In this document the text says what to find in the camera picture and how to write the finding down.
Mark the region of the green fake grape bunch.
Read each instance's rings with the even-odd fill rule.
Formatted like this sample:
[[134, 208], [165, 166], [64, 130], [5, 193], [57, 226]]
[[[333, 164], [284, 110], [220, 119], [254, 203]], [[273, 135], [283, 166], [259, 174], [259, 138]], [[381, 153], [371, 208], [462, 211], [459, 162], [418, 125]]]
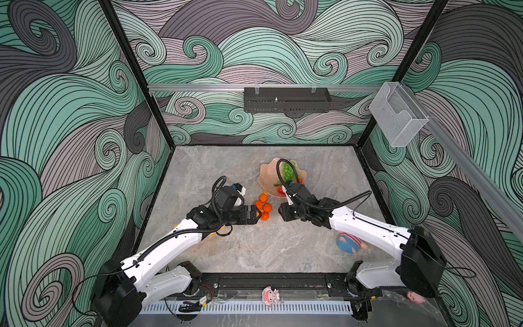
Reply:
[[296, 175], [294, 170], [296, 169], [294, 164], [283, 163], [281, 168], [281, 175], [285, 182], [296, 182]]

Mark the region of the pink scalloped fruit bowl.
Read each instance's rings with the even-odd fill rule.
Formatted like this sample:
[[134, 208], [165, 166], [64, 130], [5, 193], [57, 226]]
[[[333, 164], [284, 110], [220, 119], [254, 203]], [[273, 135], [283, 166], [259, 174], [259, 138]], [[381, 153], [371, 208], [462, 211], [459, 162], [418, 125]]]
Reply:
[[[262, 189], [268, 195], [274, 196], [276, 198], [284, 198], [285, 195], [281, 195], [277, 191], [279, 187], [283, 186], [283, 184], [282, 184], [282, 182], [280, 182], [278, 174], [276, 172], [276, 164], [279, 160], [280, 160], [280, 158], [275, 158], [271, 162], [269, 162], [267, 164], [263, 163], [260, 166], [260, 175], [258, 177], [258, 183], [261, 185]], [[306, 170], [301, 169], [298, 166], [297, 161], [290, 159], [290, 162], [292, 164], [294, 164], [296, 167], [296, 171], [298, 173], [298, 179], [299, 179], [300, 183], [304, 184], [306, 181], [306, 178], [307, 178]], [[281, 163], [279, 165], [280, 175], [281, 175], [281, 168], [282, 168], [283, 163]]]

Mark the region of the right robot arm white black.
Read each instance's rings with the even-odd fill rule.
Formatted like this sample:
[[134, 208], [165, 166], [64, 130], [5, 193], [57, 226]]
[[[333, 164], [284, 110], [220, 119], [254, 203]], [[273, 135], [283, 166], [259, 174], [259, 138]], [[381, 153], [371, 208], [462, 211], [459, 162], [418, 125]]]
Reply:
[[405, 287], [425, 298], [436, 297], [448, 261], [429, 231], [422, 226], [408, 229], [384, 223], [349, 207], [370, 196], [370, 191], [344, 202], [318, 200], [300, 182], [296, 168], [291, 170], [294, 178], [286, 181], [276, 169], [287, 198], [279, 208], [284, 221], [301, 220], [344, 232], [387, 253], [391, 259], [382, 263], [354, 265], [349, 275], [366, 289]]

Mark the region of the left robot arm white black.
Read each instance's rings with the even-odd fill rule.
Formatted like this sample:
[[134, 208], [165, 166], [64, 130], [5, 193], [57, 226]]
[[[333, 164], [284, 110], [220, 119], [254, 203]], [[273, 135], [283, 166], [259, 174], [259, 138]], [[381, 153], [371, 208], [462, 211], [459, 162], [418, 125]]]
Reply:
[[95, 275], [91, 307], [106, 326], [128, 326], [142, 308], [174, 293], [197, 291], [200, 272], [185, 262], [172, 272], [162, 272], [176, 257], [210, 235], [224, 237], [222, 229], [255, 225], [256, 214], [245, 204], [246, 189], [226, 185], [219, 177], [211, 188], [211, 199], [192, 208], [172, 231], [154, 244], [123, 260], [109, 260]]

